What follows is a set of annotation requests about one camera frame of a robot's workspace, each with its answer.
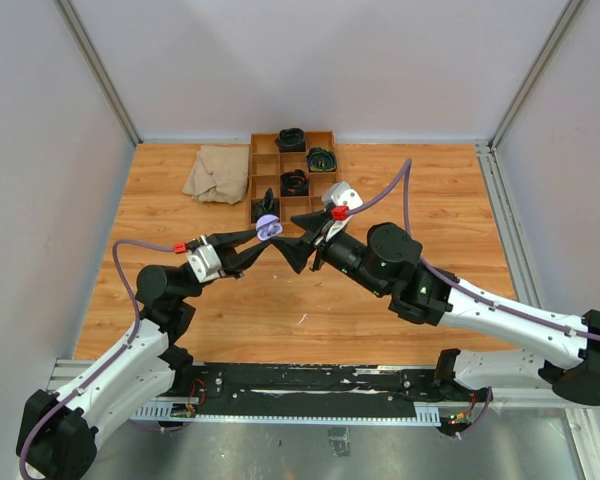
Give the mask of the purple earbud case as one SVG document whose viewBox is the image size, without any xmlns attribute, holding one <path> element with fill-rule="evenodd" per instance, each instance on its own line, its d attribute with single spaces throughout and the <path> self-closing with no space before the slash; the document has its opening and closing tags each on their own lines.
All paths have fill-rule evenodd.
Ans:
<svg viewBox="0 0 600 480">
<path fill-rule="evenodd" d="M 260 216 L 256 221 L 256 237 L 261 242 L 271 240 L 273 237 L 281 235 L 283 226 L 280 218 L 273 214 L 265 214 Z"/>
</svg>

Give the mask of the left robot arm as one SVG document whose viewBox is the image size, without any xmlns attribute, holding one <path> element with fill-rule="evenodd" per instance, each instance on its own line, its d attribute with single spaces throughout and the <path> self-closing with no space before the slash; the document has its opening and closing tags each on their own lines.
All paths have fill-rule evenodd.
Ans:
<svg viewBox="0 0 600 480">
<path fill-rule="evenodd" d="M 239 278 L 269 242 L 239 251 L 254 230 L 201 236 L 171 247 L 180 266 L 147 265 L 124 286 L 134 318 L 120 339 L 64 386 L 39 389 L 25 403 L 16 444 L 24 479 L 80 479 L 109 437 L 140 407 L 194 383 L 192 359 L 177 347 L 195 314 L 188 298 L 205 286 Z"/>
</svg>

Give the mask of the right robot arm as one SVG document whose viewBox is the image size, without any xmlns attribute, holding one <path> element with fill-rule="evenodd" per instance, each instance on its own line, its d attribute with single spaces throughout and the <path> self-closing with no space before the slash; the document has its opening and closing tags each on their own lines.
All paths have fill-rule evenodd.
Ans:
<svg viewBox="0 0 600 480">
<path fill-rule="evenodd" d="M 272 243 L 296 272 L 330 265 L 375 296 L 388 297 L 390 311 L 403 320 L 511 344 L 505 351 L 442 351 L 432 378 L 443 399 L 457 399 L 467 389 L 538 388 L 600 406 L 600 311 L 560 314 L 490 293 L 431 267 L 421 258 L 421 244 L 394 223 L 372 226 L 359 241 L 325 212 L 294 221 L 303 235 L 275 236 Z"/>
</svg>

